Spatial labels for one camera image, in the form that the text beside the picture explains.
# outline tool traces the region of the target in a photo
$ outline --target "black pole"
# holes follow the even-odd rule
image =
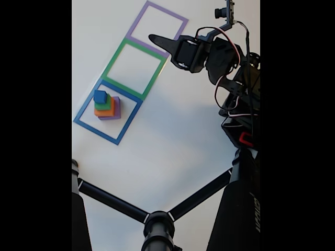
[[[143,211],[142,209],[139,209],[138,207],[135,207],[132,204],[129,204],[125,202],[124,200],[121,200],[117,198],[114,195],[111,195],[110,193],[107,193],[104,190],[101,190],[100,188],[82,180],[79,192],[82,192],[83,194],[90,196],[91,198],[111,207],[115,210],[133,218],[134,220],[137,220],[141,223],[144,223],[144,220],[146,219],[148,213]]]
[[[193,195],[188,197],[179,205],[175,206],[169,211],[172,215],[174,221],[178,220],[190,210],[194,209],[197,205],[201,204],[217,191],[228,185],[230,179],[229,170],[221,174],[219,177],[205,185],[198,192],[195,192]]]

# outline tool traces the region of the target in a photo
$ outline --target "wire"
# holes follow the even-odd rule
[[[226,117],[225,120],[221,123],[221,127],[242,127],[243,125],[242,124],[239,124],[239,125],[224,125],[224,122],[229,119],[230,117]]]
[[[253,116],[259,116],[258,114],[250,114],[250,113],[241,113],[241,114],[230,114],[230,112],[228,112],[228,115],[230,116],[230,117],[240,117],[240,116],[251,116],[251,115],[253,115]]]
[[[250,75],[250,43],[249,43],[249,30],[245,26],[244,23],[240,21],[236,21],[241,26],[243,26],[247,32],[245,37],[245,43],[247,46],[247,87],[248,87],[248,95],[249,95],[249,107],[250,107],[250,116],[251,116],[251,137],[253,137],[253,124],[254,124],[254,114],[253,114],[253,103],[252,103],[252,90],[251,90],[251,75]]]
[[[223,35],[227,38],[227,40],[231,43],[231,45],[232,45],[232,47],[234,48],[234,50],[235,50],[235,52],[236,52],[236,54],[237,54],[237,57],[238,57],[238,59],[239,59],[239,63],[238,63],[238,64],[236,65],[236,67],[235,67],[235,68],[237,68],[237,67],[240,65],[240,63],[241,63],[241,56],[240,56],[240,54],[239,54],[239,51],[237,50],[236,45],[230,40],[230,38],[227,36],[227,34],[226,34],[221,28],[218,28],[218,27],[212,27],[212,26],[201,27],[201,28],[197,29],[197,32],[195,33],[195,38],[198,39],[198,33],[199,33],[200,30],[202,30],[202,29],[207,29],[207,28],[217,29],[217,30],[220,31],[221,34],[223,34]],[[221,77],[219,77],[218,81],[217,81],[216,84],[215,84],[216,86],[215,86],[215,91],[214,91],[214,100],[215,100],[216,104],[218,105],[218,107],[219,107],[220,109],[223,109],[223,108],[222,108],[222,106],[219,104],[219,102],[218,102],[218,100],[217,100],[217,97],[216,97],[216,94],[217,94],[217,91],[218,91],[218,88],[219,88],[219,83],[220,83],[221,79],[222,79],[224,76],[226,76],[226,75],[222,75]]]
[[[237,68],[237,67],[240,65],[240,63],[241,63],[241,56],[240,56],[240,54],[239,54],[239,51],[237,50],[236,45],[230,40],[230,38],[229,38],[228,35],[224,32],[224,30],[222,30],[221,28],[218,28],[218,27],[213,27],[213,26],[201,27],[201,28],[197,29],[197,32],[195,33],[195,38],[198,39],[198,33],[199,33],[199,31],[201,31],[201,30],[203,30],[203,29],[207,29],[207,28],[210,28],[210,29],[217,29],[217,30],[220,31],[221,34],[224,35],[224,36],[227,38],[227,40],[231,43],[231,45],[233,46],[233,48],[234,48],[234,50],[235,50],[235,52],[236,52],[236,54],[237,54],[237,57],[239,58],[239,63],[238,63],[238,64],[236,65],[236,67],[235,67],[235,68]]]

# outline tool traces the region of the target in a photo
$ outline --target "purple block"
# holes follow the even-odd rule
[[[153,8],[156,8],[156,9],[162,11],[162,12],[165,12],[165,13],[167,13],[167,14],[169,14],[169,15],[177,18],[177,19],[180,19],[183,22],[182,25],[180,26],[179,30],[177,31],[177,34],[174,36],[174,40],[177,40],[179,38],[179,36],[183,32],[183,30],[184,30],[184,28],[185,28],[185,26],[186,26],[186,24],[188,22],[188,19],[185,18],[185,17],[182,17],[182,16],[180,16],[180,15],[178,15],[178,14],[176,14],[176,13],[174,13],[174,12],[168,10],[168,9],[165,9],[165,8],[163,8],[163,7],[161,7],[161,6],[157,5],[157,4],[154,4],[154,3],[150,2],[150,1],[146,1],[146,3],[143,6],[142,10],[140,11],[140,13],[138,14],[137,18],[135,19],[134,23],[132,24],[132,26],[128,30],[128,32],[126,34],[126,38],[128,38],[129,40],[131,40],[131,41],[133,41],[135,43],[138,43],[138,44],[140,44],[140,45],[148,48],[149,50],[152,50],[152,51],[158,53],[159,55],[162,55],[163,57],[165,57],[167,59],[169,57],[169,55],[170,55],[168,52],[163,52],[163,51],[161,51],[161,50],[153,47],[152,45],[144,43],[141,40],[138,40],[138,39],[133,38],[131,36],[132,32],[136,28],[136,25],[138,24],[138,22],[140,21],[140,19],[142,18],[143,14],[144,14],[144,12],[146,12],[146,10],[147,10],[147,8],[149,6],[151,6]]]
[[[119,97],[113,97],[115,100],[115,113],[113,117],[98,117],[100,120],[120,119],[121,118],[121,100]]]

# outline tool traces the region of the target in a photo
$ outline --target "green square outline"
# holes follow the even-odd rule
[[[113,64],[115,63],[115,61],[117,60],[117,58],[120,56],[121,54],[121,51],[123,50],[123,48],[125,47],[125,45],[128,44],[130,46],[133,46],[135,47],[136,49],[140,50],[140,51],[143,51],[159,60],[161,60],[161,63],[158,65],[156,71],[154,72],[154,74],[152,75],[146,89],[144,90],[143,94],[141,93],[138,93],[136,91],[134,91],[133,89],[107,77],[107,74],[108,72],[110,71],[111,67],[113,66]],[[164,68],[164,65],[166,63],[166,58],[164,58],[163,56],[159,55],[158,53],[156,52],[153,52],[151,50],[149,50],[148,48],[144,47],[144,46],[141,46],[127,38],[124,38],[120,44],[120,46],[117,48],[115,54],[113,55],[112,59],[110,60],[110,62],[108,63],[107,67],[105,68],[104,72],[102,73],[101,75],[101,78],[107,82],[109,82],[110,84],[112,85],[115,85],[123,90],[125,90],[126,92],[140,98],[141,100],[145,100],[145,98],[147,97],[151,87],[153,86],[153,83],[156,81],[156,79],[158,78],[158,76],[160,75],[161,71],[163,70]]]

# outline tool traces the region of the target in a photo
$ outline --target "white table surface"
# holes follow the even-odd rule
[[[72,0],[73,117],[145,2]],[[152,2],[189,19],[183,35],[223,24],[214,9],[226,1]],[[260,1],[235,0],[234,17],[247,25],[250,49],[260,54]],[[227,34],[245,53],[244,28],[234,25]],[[191,74],[169,58],[119,145],[72,122],[72,158],[80,177],[148,212],[169,211],[231,167],[236,149],[220,127],[213,93],[205,69]],[[227,95],[220,91],[220,102]],[[177,246],[206,250],[222,193],[175,222]],[[94,251],[141,249],[143,224],[81,195]]]

